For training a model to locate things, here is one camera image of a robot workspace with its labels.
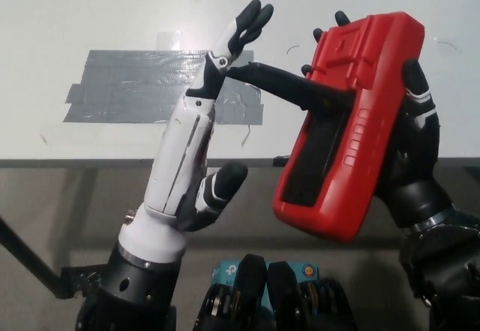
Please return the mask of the black right hand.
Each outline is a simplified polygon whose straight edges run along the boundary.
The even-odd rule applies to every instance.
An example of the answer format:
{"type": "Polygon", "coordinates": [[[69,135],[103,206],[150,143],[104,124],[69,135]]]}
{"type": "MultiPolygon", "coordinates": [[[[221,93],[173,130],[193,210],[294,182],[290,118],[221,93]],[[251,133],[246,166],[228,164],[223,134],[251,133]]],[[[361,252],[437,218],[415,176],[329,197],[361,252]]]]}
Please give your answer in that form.
{"type": "Polygon", "coordinates": [[[406,234],[428,233],[455,214],[452,199],[434,178],[440,120],[417,58],[401,69],[404,97],[373,195],[406,234]]]}

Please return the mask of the white and black left hand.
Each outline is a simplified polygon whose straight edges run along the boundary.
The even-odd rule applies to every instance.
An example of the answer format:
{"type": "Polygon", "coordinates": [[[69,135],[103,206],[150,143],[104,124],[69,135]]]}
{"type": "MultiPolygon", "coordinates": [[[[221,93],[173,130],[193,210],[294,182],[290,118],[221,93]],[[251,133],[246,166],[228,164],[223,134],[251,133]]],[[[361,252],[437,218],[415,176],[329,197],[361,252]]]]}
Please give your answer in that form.
{"type": "Polygon", "coordinates": [[[246,179],[248,168],[241,162],[229,162],[213,174],[206,171],[215,102],[232,63],[261,35],[273,12],[273,5],[252,0],[206,52],[179,96],[143,202],[118,235],[117,250],[130,263],[149,267],[180,262],[186,233],[215,223],[246,179]]]}

